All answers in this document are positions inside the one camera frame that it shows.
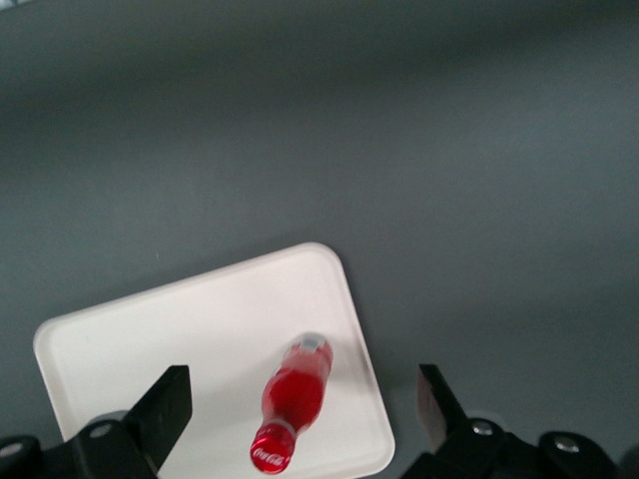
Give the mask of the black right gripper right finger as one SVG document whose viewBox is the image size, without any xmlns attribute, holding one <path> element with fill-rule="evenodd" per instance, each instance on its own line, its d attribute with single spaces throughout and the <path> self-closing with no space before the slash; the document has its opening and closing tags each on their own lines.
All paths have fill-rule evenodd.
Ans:
<svg viewBox="0 0 639 479">
<path fill-rule="evenodd" d="M 418 366 L 418 422 L 430 450 L 403 478 L 540 478 L 537 449 L 496 422 L 465 413 L 439 368 Z"/>
</svg>

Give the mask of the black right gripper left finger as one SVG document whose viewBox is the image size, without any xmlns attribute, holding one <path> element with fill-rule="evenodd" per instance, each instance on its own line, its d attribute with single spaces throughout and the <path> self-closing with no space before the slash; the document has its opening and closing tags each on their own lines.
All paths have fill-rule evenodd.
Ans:
<svg viewBox="0 0 639 479">
<path fill-rule="evenodd" d="M 72 440 L 79 478 L 156 478 L 192 418 L 190 369 L 173 365 L 122 417 L 107 415 Z"/>
</svg>

